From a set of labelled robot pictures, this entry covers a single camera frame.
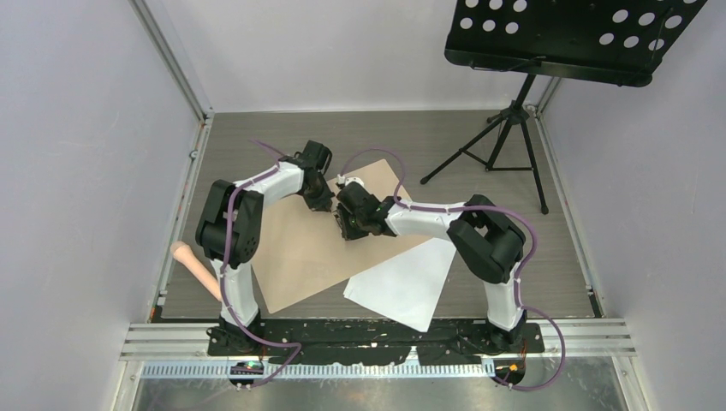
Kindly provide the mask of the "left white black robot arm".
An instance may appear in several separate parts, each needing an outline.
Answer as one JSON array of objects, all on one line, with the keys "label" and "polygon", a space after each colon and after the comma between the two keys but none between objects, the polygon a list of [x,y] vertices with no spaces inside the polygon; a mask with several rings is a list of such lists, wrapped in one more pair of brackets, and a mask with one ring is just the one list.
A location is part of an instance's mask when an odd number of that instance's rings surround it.
[{"label": "left white black robot arm", "polygon": [[252,284],[251,259],[261,242],[263,212],[279,200],[300,196],[311,211],[331,211],[333,193],[324,179],[332,153],[309,140],[294,155],[282,156],[268,170],[240,182],[217,180],[207,195],[195,240],[210,260],[219,282],[229,342],[253,354],[263,341],[252,325],[259,315]]}]

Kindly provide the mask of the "white paper sheets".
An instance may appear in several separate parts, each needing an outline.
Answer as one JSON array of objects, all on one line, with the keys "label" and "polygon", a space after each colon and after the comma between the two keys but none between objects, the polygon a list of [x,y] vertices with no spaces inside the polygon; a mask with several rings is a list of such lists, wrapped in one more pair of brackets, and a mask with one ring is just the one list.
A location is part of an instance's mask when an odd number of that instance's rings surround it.
[{"label": "white paper sheets", "polygon": [[348,280],[343,296],[416,331],[429,330],[455,247],[430,239]]}]

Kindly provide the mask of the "brown cardboard folder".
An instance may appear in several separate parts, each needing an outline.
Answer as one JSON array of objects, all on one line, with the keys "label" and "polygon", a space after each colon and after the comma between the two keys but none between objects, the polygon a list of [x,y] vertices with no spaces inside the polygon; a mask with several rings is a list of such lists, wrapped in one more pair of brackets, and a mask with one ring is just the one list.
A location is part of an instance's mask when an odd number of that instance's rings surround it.
[{"label": "brown cardboard folder", "polygon": [[349,278],[379,267],[431,239],[369,235],[346,241],[327,211],[311,211],[300,195],[268,205],[252,259],[263,304],[277,314]]}]

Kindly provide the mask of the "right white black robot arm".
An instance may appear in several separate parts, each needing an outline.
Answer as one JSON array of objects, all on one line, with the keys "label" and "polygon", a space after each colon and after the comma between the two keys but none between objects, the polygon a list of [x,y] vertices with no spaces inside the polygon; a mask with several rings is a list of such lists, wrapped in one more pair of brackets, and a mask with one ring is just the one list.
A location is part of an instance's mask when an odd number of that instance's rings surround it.
[{"label": "right white black robot arm", "polygon": [[380,200],[358,182],[344,183],[334,212],[346,241],[368,235],[424,235],[449,241],[466,267],[484,283],[491,345],[510,351],[523,338],[527,311],[521,305],[516,272],[526,236],[485,196],[465,203],[426,205],[387,196]]}]

